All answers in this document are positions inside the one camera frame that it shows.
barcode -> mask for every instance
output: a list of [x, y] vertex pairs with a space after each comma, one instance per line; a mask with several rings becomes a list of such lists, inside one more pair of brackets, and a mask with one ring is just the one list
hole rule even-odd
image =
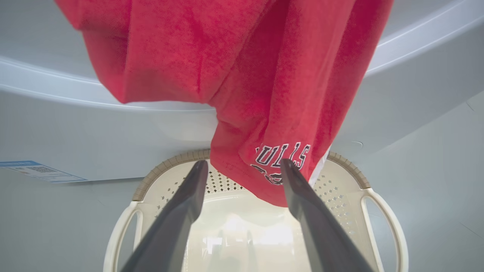
[[39, 167], [27, 167], [28, 169], [32, 169], [32, 170], [35, 170], [37, 172], [41, 172], [41, 173], [49, 173], [49, 172], [57, 172], [56, 170], [53, 170], [53, 169], [50, 169], [50, 168], [47, 168], [47, 167], [43, 167], [43, 166], [39, 166]]

basket handle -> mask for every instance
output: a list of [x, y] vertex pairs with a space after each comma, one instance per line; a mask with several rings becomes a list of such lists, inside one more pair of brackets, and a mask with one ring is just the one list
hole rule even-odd
[[135, 233], [135, 245], [139, 244], [141, 238], [141, 226], [143, 219], [143, 213], [138, 208], [138, 201], [131, 201], [129, 206], [124, 209], [119, 217], [116, 225], [114, 226], [109, 242], [107, 243], [106, 255], [104, 256], [103, 272], [117, 272], [118, 271], [118, 258], [121, 250], [122, 240], [128, 229], [128, 225], [131, 222], [134, 214], [137, 213], [137, 226]]
[[366, 197], [369, 197], [373, 200], [373, 202], [378, 206], [380, 211], [385, 216], [385, 219], [390, 226], [390, 230], [392, 231], [393, 239], [395, 240], [395, 248], [396, 248], [396, 270], [398, 272], [408, 272], [408, 248], [407, 248], [407, 240], [405, 240], [405, 234], [403, 233], [402, 226], [398, 219], [396, 218], [395, 213], [392, 211], [390, 206], [387, 202], [373, 189], [368, 188], [365, 189], [367, 191]]

washing machine lid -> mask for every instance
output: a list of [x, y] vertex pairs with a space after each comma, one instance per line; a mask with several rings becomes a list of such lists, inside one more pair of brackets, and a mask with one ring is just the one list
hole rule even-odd
[[[214, 110], [172, 101], [121, 104], [96, 79], [81, 36], [54, 2], [5, 1], [0, 7], [0, 90], [126, 111]], [[396, 0], [366, 75], [467, 31], [484, 20], [482, 14], [480, 0], [413, 1], [411, 6]]]

white wall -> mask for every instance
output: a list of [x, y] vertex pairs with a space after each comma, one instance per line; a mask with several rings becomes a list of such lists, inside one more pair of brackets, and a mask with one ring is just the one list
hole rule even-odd
[[[484, 269], [484, 92], [358, 167], [399, 218], [410, 271]], [[393, 271], [393, 244], [383, 240]]]
[[139, 180], [52, 184], [0, 169], [0, 184], [0, 271], [96, 272]]

red shirt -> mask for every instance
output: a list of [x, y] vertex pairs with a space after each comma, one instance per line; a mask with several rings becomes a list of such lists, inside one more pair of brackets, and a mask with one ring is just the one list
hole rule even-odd
[[56, 0], [122, 103], [207, 103], [211, 163], [286, 206], [281, 158], [319, 173], [391, 0]]

